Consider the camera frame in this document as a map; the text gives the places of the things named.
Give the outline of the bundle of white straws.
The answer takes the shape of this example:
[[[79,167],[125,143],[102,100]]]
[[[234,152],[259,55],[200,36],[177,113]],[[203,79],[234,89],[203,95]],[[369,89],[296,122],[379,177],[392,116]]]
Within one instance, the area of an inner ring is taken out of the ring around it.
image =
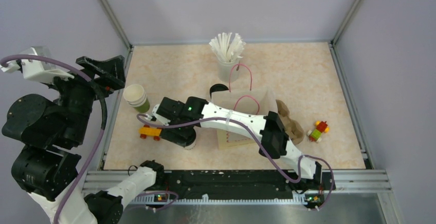
[[[212,38],[209,46],[220,62],[233,63],[243,57],[246,42],[238,33],[223,32]]]

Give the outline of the white paper cup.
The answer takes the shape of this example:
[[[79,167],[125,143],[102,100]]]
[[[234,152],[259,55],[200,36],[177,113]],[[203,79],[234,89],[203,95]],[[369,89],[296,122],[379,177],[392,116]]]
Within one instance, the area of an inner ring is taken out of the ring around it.
[[[184,147],[185,150],[191,150],[196,146],[196,141],[193,141],[192,143],[188,144]]]

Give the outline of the cream pink paper bag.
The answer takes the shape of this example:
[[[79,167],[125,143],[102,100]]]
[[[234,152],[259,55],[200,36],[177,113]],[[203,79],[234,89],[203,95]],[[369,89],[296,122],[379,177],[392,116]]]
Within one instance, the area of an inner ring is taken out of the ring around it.
[[[228,91],[213,92],[212,103],[234,111],[249,115],[267,115],[270,111],[277,112],[276,96],[269,87],[253,88],[252,72],[250,74],[250,87],[246,90],[233,88],[229,83]],[[220,150],[236,148],[254,144],[253,139],[218,129],[218,148]]]

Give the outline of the green red toy block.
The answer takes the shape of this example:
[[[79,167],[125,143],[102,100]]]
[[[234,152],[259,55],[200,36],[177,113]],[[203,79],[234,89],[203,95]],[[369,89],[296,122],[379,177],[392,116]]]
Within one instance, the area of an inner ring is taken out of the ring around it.
[[[309,141],[319,143],[322,140],[322,135],[330,131],[327,121],[316,121],[313,130],[309,130],[306,135]]]

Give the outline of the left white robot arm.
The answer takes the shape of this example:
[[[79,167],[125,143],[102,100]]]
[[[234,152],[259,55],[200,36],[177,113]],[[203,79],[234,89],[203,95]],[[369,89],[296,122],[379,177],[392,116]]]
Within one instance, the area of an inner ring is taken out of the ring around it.
[[[147,188],[158,190],[165,183],[164,167],[145,161],[118,185],[83,196],[78,182],[86,171],[76,166],[80,155],[70,150],[84,141],[95,101],[101,106],[98,148],[107,124],[105,99],[125,87],[124,57],[105,61],[80,57],[81,69],[54,59],[31,54],[1,59],[5,72],[31,71],[40,82],[59,93],[56,100],[28,94],[8,110],[2,134],[24,147],[11,169],[17,184],[37,202],[52,223],[117,223],[125,207]]]

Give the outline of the brown pulp cup carrier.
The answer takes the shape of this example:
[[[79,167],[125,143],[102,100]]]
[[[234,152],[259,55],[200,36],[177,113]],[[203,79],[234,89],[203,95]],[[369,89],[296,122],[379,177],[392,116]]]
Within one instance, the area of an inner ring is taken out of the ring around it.
[[[288,134],[294,145],[300,144],[304,139],[304,129],[301,127],[299,122],[290,117],[290,111],[283,101],[276,100],[276,104],[278,115],[283,123],[285,132]]]

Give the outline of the stack of black lids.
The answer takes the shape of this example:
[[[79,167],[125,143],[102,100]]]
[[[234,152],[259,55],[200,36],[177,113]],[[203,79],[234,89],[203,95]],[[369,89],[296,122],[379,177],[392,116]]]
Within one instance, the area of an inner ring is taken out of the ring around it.
[[[228,91],[229,88],[224,84],[214,84],[210,87],[209,93],[212,95],[213,92],[219,92],[219,91]]]

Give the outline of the orange toy car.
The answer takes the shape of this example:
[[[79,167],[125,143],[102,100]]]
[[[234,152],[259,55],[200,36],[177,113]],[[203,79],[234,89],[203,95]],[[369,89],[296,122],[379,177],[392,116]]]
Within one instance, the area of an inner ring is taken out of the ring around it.
[[[144,125],[139,129],[139,136],[141,139],[146,139],[147,137],[152,137],[154,141],[160,141],[160,134],[162,129],[150,127],[148,125]]]

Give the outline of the white cup holding straws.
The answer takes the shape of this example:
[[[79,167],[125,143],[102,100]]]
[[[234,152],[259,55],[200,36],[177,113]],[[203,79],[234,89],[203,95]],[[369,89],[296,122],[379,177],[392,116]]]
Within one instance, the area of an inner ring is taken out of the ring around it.
[[[223,82],[234,82],[239,78],[240,66],[238,65],[240,60],[234,62],[222,62],[218,61],[218,77]]]

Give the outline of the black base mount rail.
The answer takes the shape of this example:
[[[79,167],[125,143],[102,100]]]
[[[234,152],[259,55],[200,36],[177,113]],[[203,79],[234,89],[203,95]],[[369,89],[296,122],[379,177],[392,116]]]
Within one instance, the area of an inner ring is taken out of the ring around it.
[[[204,194],[212,200],[273,200],[335,188],[328,172],[320,178],[291,183],[275,170],[173,170],[160,174],[146,190],[176,192],[181,200],[200,199]]]

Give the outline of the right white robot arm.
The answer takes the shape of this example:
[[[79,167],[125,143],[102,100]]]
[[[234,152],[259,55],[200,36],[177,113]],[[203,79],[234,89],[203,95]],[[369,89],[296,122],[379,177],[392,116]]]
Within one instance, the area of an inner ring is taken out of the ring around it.
[[[279,173],[276,159],[282,159],[297,174],[296,179],[286,176],[291,183],[300,183],[315,189],[322,184],[322,166],[317,159],[304,155],[285,132],[279,115],[270,111],[266,115],[250,115],[215,105],[205,99],[189,97],[185,103],[164,97],[155,105],[152,116],[163,124],[161,138],[190,148],[196,139],[195,127],[215,128],[253,139],[259,154],[270,160]]]

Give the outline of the stack of paper cups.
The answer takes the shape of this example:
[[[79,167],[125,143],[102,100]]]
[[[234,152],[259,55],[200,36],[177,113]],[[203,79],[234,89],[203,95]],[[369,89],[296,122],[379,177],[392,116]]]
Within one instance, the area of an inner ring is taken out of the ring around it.
[[[139,113],[149,111],[150,103],[147,93],[142,85],[131,84],[123,90],[123,98],[127,104]]]

